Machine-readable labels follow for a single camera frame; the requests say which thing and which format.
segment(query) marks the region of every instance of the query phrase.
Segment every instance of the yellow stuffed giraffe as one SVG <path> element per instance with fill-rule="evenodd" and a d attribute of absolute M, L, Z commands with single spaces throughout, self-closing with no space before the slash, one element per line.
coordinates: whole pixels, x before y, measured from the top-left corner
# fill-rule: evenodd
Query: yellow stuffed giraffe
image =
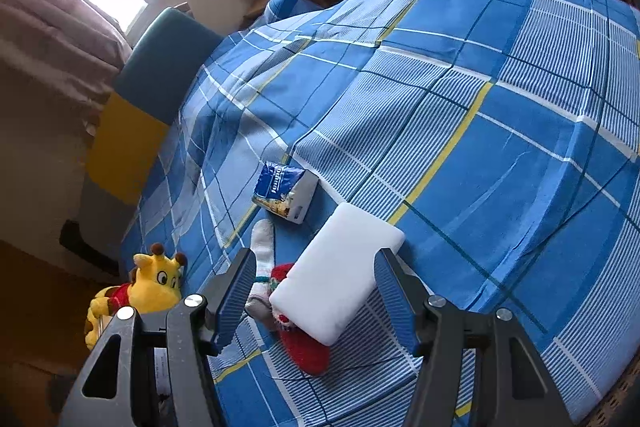
<path fill-rule="evenodd" d="M 89 349 L 94 349 L 98 340 L 101 315 L 113 316 L 123 306 L 133 306 L 140 314 L 159 312 L 180 302 L 180 268 L 187 264 L 183 253 L 169 259 L 164 247 L 154 243 L 151 255 L 137 253 L 133 262 L 136 267 L 130 272 L 130 283 L 100 290 L 89 304 L 84 324 L 84 342 Z"/>

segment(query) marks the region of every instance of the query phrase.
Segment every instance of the red sock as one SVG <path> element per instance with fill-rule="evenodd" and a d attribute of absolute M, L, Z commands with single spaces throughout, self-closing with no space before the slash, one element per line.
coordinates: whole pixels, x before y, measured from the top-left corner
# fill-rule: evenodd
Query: red sock
<path fill-rule="evenodd" d="M 278 283 L 287 277 L 292 266 L 293 263 L 281 264 L 271 270 L 270 294 L 276 289 Z M 309 375 L 316 376 L 324 373 L 329 367 L 329 347 L 310 337 L 276 309 L 273 309 L 273 317 L 289 358 Z"/>

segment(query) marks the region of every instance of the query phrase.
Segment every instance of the silver bolt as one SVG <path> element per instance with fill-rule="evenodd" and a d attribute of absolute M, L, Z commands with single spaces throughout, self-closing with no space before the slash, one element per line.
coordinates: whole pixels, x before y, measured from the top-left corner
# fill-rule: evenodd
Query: silver bolt
<path fill-rule="evenodd" d="M 118 312 L 116 313 L 116 316 L 120 320 L 126 321 L 127 319 L 130 319 L 131 317 L 133 317 L 133 313 L 134 313 L 134 310 L 131 306 L 124 306 L 124 308 L 120 308 L 118 310 Z"/>
<path fill-rule="evenodd" d="M 193 293 L 184 298 L 184 305 L 188 306 L 189 308 L 195 308 L 196 306 L 199 306 L 201 302 L 202 295 L 198 295 L 197 293 Z"/>
<path fill-rule="evenodd" d="M 434 308 L 444 308 L 444 305 L 447 303 L 447 299 L 442 295 L 431 295 L 427 302 L 429 306 L 433 306 Z"/>
<path fill-rule="evenodd" d="M 511 310 L 508 310 L 507 308 L 500 308 L 495 312 L 495 316 L 502 321 L 508 322 L 513 318 L 513 313 L 511 313 Z"/>

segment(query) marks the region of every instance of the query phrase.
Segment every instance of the bedsheet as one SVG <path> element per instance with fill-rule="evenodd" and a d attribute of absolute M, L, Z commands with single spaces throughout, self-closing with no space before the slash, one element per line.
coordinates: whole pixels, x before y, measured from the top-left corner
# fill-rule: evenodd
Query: bedsheet
<path fill-rule="evenodd" d="M 159 152 L 122 255 L 161 241 L 183 294 L 224 271 L 265 211 L 261 162 L 320 178 L 295 261 L 337 203 L 406 234 L 404 261 L 457 306 L 510 308 L 574 421 L 640 341 L 640 14 L 619 0 L 272 0 L 200 69 Z M 463 359 L 454 423 L 470 409 Z M 304 375 L 245 317 L 210 359 L 230 427 L 400 426 L 420 360 L 377 292 Z"/>

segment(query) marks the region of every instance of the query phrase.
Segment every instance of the bed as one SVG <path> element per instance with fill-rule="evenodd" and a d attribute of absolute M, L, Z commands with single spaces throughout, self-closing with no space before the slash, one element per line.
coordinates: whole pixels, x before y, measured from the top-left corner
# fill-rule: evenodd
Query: bed
<path fill-rule="evenodd" d="M 320 184 L 303 224 L 272 218 L 277 264 L 341 201 L 393 223 L 431 291 L 516 314 L 577 422 L 640 343 L 639 25 L 619 0 L 272 0 L 198 70 L 122 262 L 162 242 L 197 292 L 266 217 L 262 162 L 302 166 Z M 249 317 L 210 359 L 230 427 L 400 426 L 419 366 L 377 292 L 322 377 Z"/>

